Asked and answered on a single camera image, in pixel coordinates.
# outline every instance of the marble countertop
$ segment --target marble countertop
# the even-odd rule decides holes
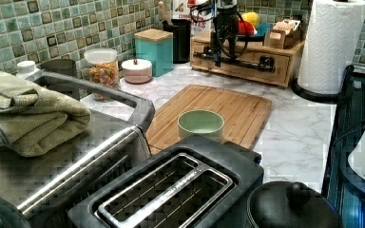
[[[251,82],[234,77],[192,70],[189,64],[141,85],[123,78],[121,90],[150,99],[155,108],[190,84],[216,86],[260,96],[272,101],[272,109],[256,145],[262,155],[264,182],[301,181],[320,192],[334,124],[336,106],[300,98],[292,89]],[[89,108],[126,120],[133,109],[117,102],[95,102],[91,96],[82,102]]]

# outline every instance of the white bottle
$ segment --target white bottle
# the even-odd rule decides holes
[[[28,76],[37,73],[40,69],[37,68],[34,61],[23,61],[17,64],[16,76],[21,79],[26,79]]]

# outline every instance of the toaster oven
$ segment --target toaster oven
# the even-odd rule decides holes
[[[134,107],[127,121],[92,110],[83,133],[43,156],[25,158],[0,147],[0,227],[71,227],[67,210],[150,157],[144,133],[154,106],[147,99],[57,73],[40,71],[27,80],[77,87]]]

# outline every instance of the wooden cutting board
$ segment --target wooden cutting board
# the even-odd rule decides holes
[[[159,110],[146,132],[151,153],[157,154],[180,140],[177,120],[194,109],[219,113],[224,118],[222,143],[251,148],[269,116],[272,102],[258,96],[206,85],[188,85]]]

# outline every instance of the toaster slot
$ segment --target toaster slot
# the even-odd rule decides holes
[[[207,164],[180,154],[99,206],[112,227],[186,227],[233,187]]]

